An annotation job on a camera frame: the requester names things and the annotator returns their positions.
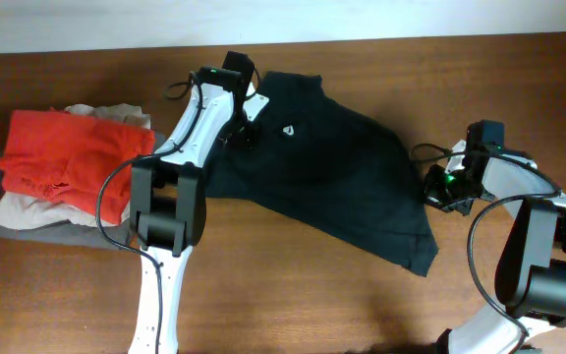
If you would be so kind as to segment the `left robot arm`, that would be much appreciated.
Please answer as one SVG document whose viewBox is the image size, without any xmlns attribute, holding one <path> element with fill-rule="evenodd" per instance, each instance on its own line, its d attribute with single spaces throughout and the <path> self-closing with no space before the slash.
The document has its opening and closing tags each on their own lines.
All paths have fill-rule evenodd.
<svg viewBox="0 0 566 354">
<path fill-rule="evenodd" d="M 141 293 L 132 353 L 179 350 L 177 321 L 188 259 L 205 221 L 204 169 L 217 145 L 251 148 L 256 117 L 269 102 L 244 53 L 230 51 L 221 67 L 190 75 L 189 104 L 151 158 L 132 166 L 132 227 L 140 238 Z"/>
</svg>

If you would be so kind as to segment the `black Nike t-shirt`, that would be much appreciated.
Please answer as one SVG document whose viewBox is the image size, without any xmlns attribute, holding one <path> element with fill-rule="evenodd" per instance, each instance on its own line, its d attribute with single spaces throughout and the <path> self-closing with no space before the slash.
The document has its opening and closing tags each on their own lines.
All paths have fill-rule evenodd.
<svg viewBox="0 0 566 354">
<path fill-rule="evenodd" d="M 257 144 L 211 156 L 205 193 L 254 202 L 418 276 L 438 247 L 419 171 L 397 135 L 329 98 L 320 76 L 269 72 Z"/>
</svg>

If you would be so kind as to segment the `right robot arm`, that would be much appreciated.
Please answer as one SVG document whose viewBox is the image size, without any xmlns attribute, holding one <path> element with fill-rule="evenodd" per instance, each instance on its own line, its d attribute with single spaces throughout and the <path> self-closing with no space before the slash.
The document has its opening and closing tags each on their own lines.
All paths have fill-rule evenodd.
<svg viewBox="0 0 566 354">
<path fill-rule="evenodd" d="M 566 195 L 525 152 L 504 144 L 504 126 L 481 120 L 467 137 L 429 160 L 424 194 L 443 212 L 471 212 L 476 200 L 487 205 L 467 236 L 472 280 L 485 306 L 459 327 L 445 330 L 437 353 L 530 353 L 529 339 L 566 326 Z M 483 218 L 505 207 L 514 223 L 501 253 L 489 295 L 478 276 L 475 235 Z"/>
</svg>

